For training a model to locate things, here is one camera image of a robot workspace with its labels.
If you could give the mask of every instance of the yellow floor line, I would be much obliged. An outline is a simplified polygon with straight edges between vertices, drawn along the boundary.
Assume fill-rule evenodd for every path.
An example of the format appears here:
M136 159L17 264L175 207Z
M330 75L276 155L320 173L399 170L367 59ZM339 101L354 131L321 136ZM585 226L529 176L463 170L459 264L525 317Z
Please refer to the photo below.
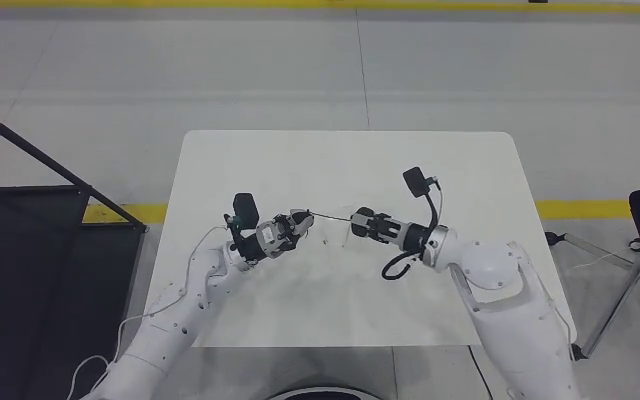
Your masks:
M124 204L122 207L145 224L162 224L167 204ZM541 219L611 219L631 218L627 200L542 200L536 201ZM84 222L124 222L102 204L90 204Z
M493 11L546 13L640 14L631 3L492 3L433 0L0 0L0 8L92 7L92 8L338 8L422 11Z

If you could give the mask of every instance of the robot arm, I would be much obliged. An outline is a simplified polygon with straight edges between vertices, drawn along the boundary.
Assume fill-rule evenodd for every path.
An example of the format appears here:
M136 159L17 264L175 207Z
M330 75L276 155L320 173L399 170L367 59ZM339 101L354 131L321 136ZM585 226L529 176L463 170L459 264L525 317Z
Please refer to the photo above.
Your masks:
M437 184L416 168L405 173L405 180L415 197L425 195L428 200L429 186ZM460 243L456 232L445 226L404 223L364 207L352 215L351 230L356 236L395 244L404 252L383 269L387 280L408 272L409 265L389 275L389 267L408 256L436 272L450 270L480 341L513 398L581 398L561 320L529 256L517 243ZM523 284L520 293L490 303L478 302L469 286L500 291L515 284L518 276Z
M231 296L247 271L265 258L296 248L313 215L291 210L260 225L250 194L238 194L236 216L225 215L233 241L214 249L194 251L188 263L186 288L172 282L151 305L135 338L122 357L109 365L104 380L84 399L151 399L179 357ZM244 238L241 231L255 229Z

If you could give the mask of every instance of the concrete floor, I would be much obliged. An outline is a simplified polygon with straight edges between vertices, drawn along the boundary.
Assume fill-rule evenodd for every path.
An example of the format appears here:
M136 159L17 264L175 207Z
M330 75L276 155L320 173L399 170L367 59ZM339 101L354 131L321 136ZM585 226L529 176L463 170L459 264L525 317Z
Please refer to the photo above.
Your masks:
M640 187L637 18L359 11L2 11L0 120L119 203L168 201L191 129L498 130L533 195L624 198ZM60 183L0 146L0 185ZM610 250L630 220L543 221ZM162 226L145 247L142 310ZM623 275L553 249L579 340ZM576 364L592 399L637 399L640 294ZM135 331L129 327L127 337ZM494 398L504 382L475 349ZM385 399L488 396L465 347L192 349L162 398L261 399L309 383Z

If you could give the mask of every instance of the white round base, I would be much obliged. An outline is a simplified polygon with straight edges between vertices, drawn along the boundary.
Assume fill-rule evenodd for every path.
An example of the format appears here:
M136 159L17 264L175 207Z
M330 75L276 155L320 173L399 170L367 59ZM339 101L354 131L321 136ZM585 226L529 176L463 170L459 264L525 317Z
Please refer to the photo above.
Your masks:
M314 387L292 390L269 400L380 400L370 394L354 389L338 387Z

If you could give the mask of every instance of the metal pole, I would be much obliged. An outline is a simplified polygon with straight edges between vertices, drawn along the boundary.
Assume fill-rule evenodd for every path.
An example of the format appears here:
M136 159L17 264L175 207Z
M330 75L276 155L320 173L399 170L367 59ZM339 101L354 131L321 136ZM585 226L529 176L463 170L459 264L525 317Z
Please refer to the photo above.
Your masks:
M136 228L142 228L142 229L146 228L146 226L142 222L140 222L138 219L136 219L133 215L123 210L122 207L120 207L113 201L109 200L105 195L98 192L96 189L94 189L91 185L89 185L82 179L78 178L71 171L69 171L62 165L60 165L53 158L46 155L44 152L42 152L40 149L38 149L31 143L27 142L20 135L18 135L17 133L9 129L9 127L7 127L4 124L0 124L0 135L3 136L8 141L10 141L11 143L13 143L14 145L16 145L18 148L22 149L25 153L29 154L36 160L40 161L47 167L57 172L60 176L62 176L69 182L73 183L74 185L78 186L80 189L87 192L89 195L91 195L91 197L94 197L96 200L100 201L102 204L109 207L111 210L113 210L115 213L120 215L122 218L134 224Z
M565 233L562 235L564 241L567 243L571 243L572 245L581 248L582 250L593 254L596 257L602 257L603 261L606 261L610 264L615 265L616 267L620 267L625 271L630 271L633 263L627 259L624 259L617 254L612 254L604 249L601 249L598 246L594 246L591 243L587 243L584 240L577 238L569 233Z
M613 322L613 319L616 317L616 314L618 314L618 311L620 311L620 308L624 304L627 297L629 297L629 295L631 294L631 292L633 291L633 289L635 288L639 280L640 280L640 257L638 257L638 259L633 263L631 270L627 274L627 277L624 282L624 286L622 287L620 294L618 294L618 297L611 304L609 309L607 309L602 315L602 317L600 317L600 320L596 324L593 331L591 331L591 333L589 334L589 337L587 338L587 341L584 343L584 346L582 346L582 354L584 354L586 358L591 357L593 350L595 350L598 343L600 343L600 340L602 339L602 336L604 335L605 331L609 328L609 326L611 326L611 323Z

